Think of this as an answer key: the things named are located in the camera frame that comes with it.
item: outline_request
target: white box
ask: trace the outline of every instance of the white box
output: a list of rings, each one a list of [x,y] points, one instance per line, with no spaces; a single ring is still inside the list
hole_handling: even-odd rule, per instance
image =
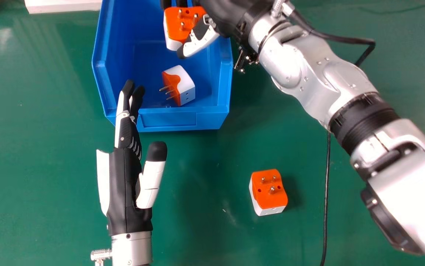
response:
[[[101,9],[102,0],[25,0],[28,13],[54,13]]]

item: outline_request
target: orange and white plug adapter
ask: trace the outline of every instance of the orange and white plug adapter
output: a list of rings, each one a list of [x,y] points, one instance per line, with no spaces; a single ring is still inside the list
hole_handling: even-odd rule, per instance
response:
[[[178,50],[206,11],[202,7],[168,7],[163,14],[163,30],[167,48]]]
[[[161,75],[165,86],[160,91],[167,91],[167,100],[173,99],[177,106],[182,106],[196,98],[196,86],[182,66],[167,69]]]
[[[288,205],[288,196],[276,169],[253,172],[249,184],[251,202],[258,216],[278,214]]]

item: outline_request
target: blue container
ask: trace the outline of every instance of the blue container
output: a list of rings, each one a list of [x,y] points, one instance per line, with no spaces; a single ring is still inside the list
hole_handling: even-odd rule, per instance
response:
[[[161,73],[182,65],[196,85],[196,99],[181,107],[166,100]],[[227,39],[180,60],[165,45],[160,0],[103,0],[92,59],[104,114],[115,123],[119,92],[127,79],[145,86],[140,132],[219,129],[229,113],[232,51]]]

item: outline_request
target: black cable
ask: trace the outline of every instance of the black cable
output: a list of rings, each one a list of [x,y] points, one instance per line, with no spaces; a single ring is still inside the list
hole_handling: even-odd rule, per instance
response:
[[[366,38],[351,38],[351,37],[341,37],[332,34],[322,33],[320,31],[315,30],[308,22],[302,17],[302,15],[294,10],[290,16],[292,20],[294,20],[297,25],[300,25],[304,30],[308,31],[309,34],[315,35],[317,37],[321,37],[326,40],[331,40],[334,42],[343,42],[344,44],[365,44],[368,45],[368,48],[361,54],[359,59],[355,62],[356,66],[360,66],[361,63],[366,59],[366,57],[375,49],[376,42],[373,39]]]
[[[324,266],[327,254],[327,209],[329,203],[329,167],[330,167],[330,132],[327,131],[326,178],[324,185],[324,238],[322,244],[322,257],[320,266]]]

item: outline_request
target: green surface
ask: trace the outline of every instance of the green surface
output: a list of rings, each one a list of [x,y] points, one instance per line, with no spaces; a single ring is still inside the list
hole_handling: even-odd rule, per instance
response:
[[[319,29],[373,37],[363,69],[403,117],[425,132],[425,0],[301,0]],[[91,70],[97,12],[28,15],[0,1],[0,265],[92,266],[110,239],[101,213],[95,150],[111,150]],[[354,60],[363,47],[333,44]],[[219,131],[143,134],[169,158],[154,208],[154,265],[319,263],[326,134],[261,69],[235,74]],[[393,250],[359,199],[349,157],[332,142],[327,265],[425,265]],[[277,168],[290,198],[257,217],[256,170]]]

